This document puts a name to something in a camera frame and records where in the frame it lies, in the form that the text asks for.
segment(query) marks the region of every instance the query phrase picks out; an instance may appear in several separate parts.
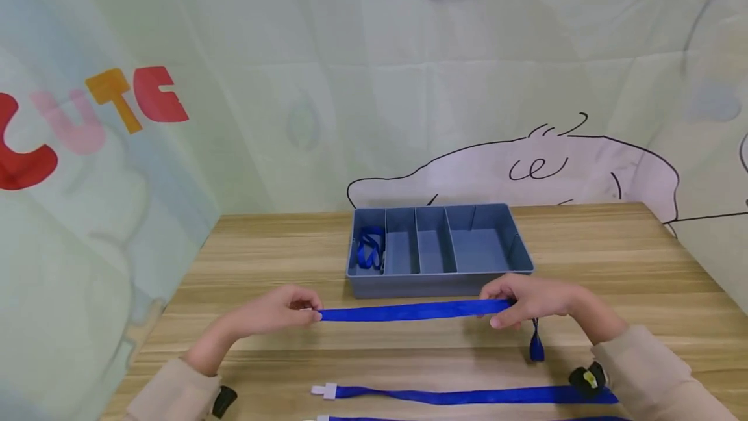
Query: wooden table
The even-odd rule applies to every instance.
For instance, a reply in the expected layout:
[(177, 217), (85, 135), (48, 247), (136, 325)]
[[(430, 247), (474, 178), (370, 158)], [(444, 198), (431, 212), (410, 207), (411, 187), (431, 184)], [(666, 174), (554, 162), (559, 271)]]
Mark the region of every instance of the wooden table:
[[(630, 322), (645, 324), (742, 420), (748, 420), (748, 318), (640, 204), (512, 209), (542, 277), (574, 280)], [(345, 284), (351, 214), (224, 217), (142, 348), (103, 420), (213, 318), (284, 283), (316, 289), (325, 306), (356, 307)], [(408, 300), (376, 301), (378, 304)], [(569, 318), (541, 320), (547, 361), (525, 361), (530, 328), (493, 331), (487, 319), (344, 324), (247, 338), (223, 363), (238, 400), (225, 420), (302, 421), (316, 415), (396, 420), (561, 420), (614, 415), (615, 407), (433, 407), (388, 398), (325, 402), (316, 383), (389, 389), (477, 390), (565, 383), (591, 362)]]

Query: white plastic clip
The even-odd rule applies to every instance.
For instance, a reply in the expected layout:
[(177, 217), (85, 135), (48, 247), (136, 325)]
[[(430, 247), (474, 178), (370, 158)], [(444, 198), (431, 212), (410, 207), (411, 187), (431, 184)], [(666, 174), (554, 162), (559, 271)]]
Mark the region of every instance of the white plastic clip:
[(337, 391), (337, 383), (328, 382), (325, 385), (312, 386), (312, 395), (321, 395), (323, 396), (324, 400), (335, 400), (335, 393)]

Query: red letter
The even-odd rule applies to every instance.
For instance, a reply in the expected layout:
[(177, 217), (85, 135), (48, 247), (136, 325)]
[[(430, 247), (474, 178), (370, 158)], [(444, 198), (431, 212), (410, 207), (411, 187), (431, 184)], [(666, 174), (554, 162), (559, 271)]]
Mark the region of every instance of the red letter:
[(174, 85), (166, 67), (136, 68), (132, 87), (141, 111), (154, 122), (183, 122), (189, 120), (176, 93), (161, 91), (159, 86)]
[(104, 146), (104, 129), (83, 90), (70, 92), (70, 99), (83, 118), (83, 124), (77, 127), (70, 121), (70, 117), (60, 110), (57, 101), (50, 92), (35, 92), (30, 98), (36, 109), (48, 122), (51, 130), (55, 132), (55, 135), (68, 150), (78, 155), (90, 155)]
[(130, 134), (142, 130), (143, 126), (132, 113), (132, 109), (122, 96), (124, 92), (130, 90), (130, 86), (119, 68), (110, 68), (107, 71), (99, 73), (95, 77), (86, 79), (86, 86), (92, 92), (93, 99), (100, 105), (113, 102), (114, 107), (119, 112), (119, 117), (124, 122), (127, 131)]
[(11, 95), (0, 93), (0, 189), (21, 190), (41, 183), (57, 167), (57, 154), (49, 145), (30, 153), (16, 153), (5, 145), (5, 129), (18, 110)]

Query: gray plastic tray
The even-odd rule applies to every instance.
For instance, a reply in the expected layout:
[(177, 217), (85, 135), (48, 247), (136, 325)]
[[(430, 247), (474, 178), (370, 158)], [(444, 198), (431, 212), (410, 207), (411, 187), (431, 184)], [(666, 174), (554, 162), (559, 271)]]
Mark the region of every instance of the gray plastic tray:
[[(361, 268), (362, 228), (383, 246), (382, 268)], [(371, 248), (364, 247), (368, 257)], [(475, 296), (483, 285), (507, 272), (531, 274), (530, 254), (508, 206), (425, 206), (356, 209), (351, 228), (348, 278), (356, 298)]]

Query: blue strap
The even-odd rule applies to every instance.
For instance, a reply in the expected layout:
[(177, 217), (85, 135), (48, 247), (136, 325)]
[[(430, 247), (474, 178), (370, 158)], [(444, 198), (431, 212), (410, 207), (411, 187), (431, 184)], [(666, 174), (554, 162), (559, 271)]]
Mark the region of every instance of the blue strap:
[(571, 385), (521, 387), (469, 392), (424, 392), (421, 390), (376, 390), (369, 387), (341, 387), (335, 398), (379, 395), (427, 405), (486, 405), (495, 403), (555, 403), (557, 405), (615, 405), (618, 398), (605, 389), (594, 398), (587, 398)]
[[(371, 252), (366, 255), (365, 248), (368, 247)], [(375, 270), (382, 269), (382, 254), (384, 253), (384, 228), (380, 226), (365, 226), (359, 230), (358, 236), (358, 266), (361, 268), (372, 268)]]
[[(331, 322), (395, 322), (487, 316), (510, 308), (514, 302), (502, 299), (448, 301), (442, 303), (402, 304), (400, 306), (354, 307), (351, 309), (325, 309), (323, 321)], [(545, 349), (538, 335), (538, 319), (532, 320), (535, 332), (530, 341), (530, 359), (545, 361)]]
[[(330, 416), (330, 421), (397, 421), (397, 420), (383, 420), (382, 418), (339, 418), (337, 416)], [(629, 421), (625, 418), (618, 416), (593, 416), (591, 418), (577, 418), (575, 420), (567, 421)]]

